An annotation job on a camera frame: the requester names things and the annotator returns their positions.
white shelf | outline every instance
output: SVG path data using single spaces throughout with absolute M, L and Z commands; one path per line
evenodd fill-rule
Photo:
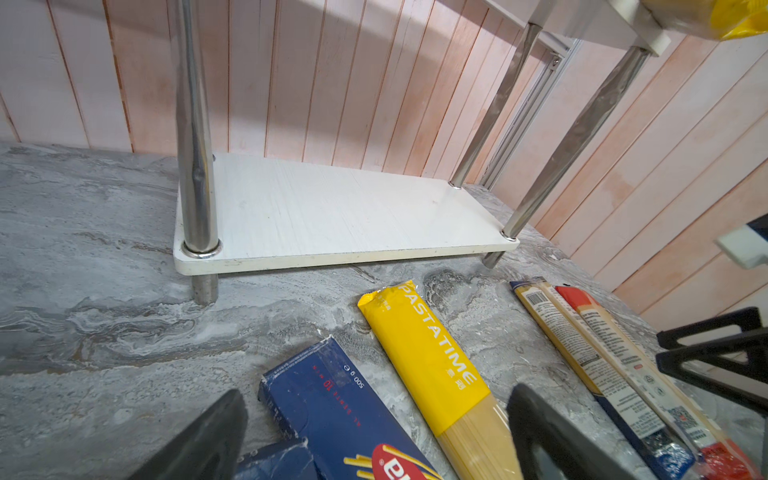
M 638 45 L 661 55 L 670 38 L 639 0 L 485 0 L 518 25 L 627 50 Z M 562 48 L 550 45 L 562 55 Z
M 502 225 L 444 180 L 216 154 L 214 186 L 223 249 L 209 259 L 181 250 L 183 275 L 274 270 L 514 250 Z

pink wooden wall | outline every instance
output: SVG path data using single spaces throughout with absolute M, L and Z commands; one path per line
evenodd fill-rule
M 176 151 L 165 0 L 0 2 L 0 139 Z M 521 30 L 481 0 L 200 0 L 214 151 L 449 178 Z M 548 63 L 537 47 L 483 151 Z
M 658 329 L 758 305 L 768 266 L 713 240 L 768 212 L 768 35 L 672 33 L 531 221 Z M 493 191 L 511 207 L 621 57 L 583 45 Z

yellow pasta package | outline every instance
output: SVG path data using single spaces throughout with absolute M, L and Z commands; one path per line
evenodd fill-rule
M 459 478 L 522 478 L 506 412 L 415 284 L 367 293 L 357 306 Z

plastic wrapper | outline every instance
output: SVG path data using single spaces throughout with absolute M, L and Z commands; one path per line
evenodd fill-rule
M 619 327 L 614 317 L 591 295 L 572 286 L 556 290 L 578 312 L 597 338 L 654 395 L 654 401 L 675 419 L 698 447 L 706 462 L 703 473 L 710 480 L 759 478 L 755 465 L 701 408 L 661 374 L 646 353 Z
M 505 411 L 414 283 L 357 305 L 459 478 L 522 479 Z
M 512 289 L 565 361 L 661 480 L 698 478 L 693 454 L 573 327 L 542 278 L 511 282 Z
M 713 40 L 768 31 L 768 0 L 643 0 L 664 28 Z

red logo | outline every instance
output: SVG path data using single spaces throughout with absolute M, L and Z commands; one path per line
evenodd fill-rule
M 419 467 L 407 455 L 389 445 L 377 446 L 373 450 L 372 460 L 373 478 L 376 480 L 426 480 Z

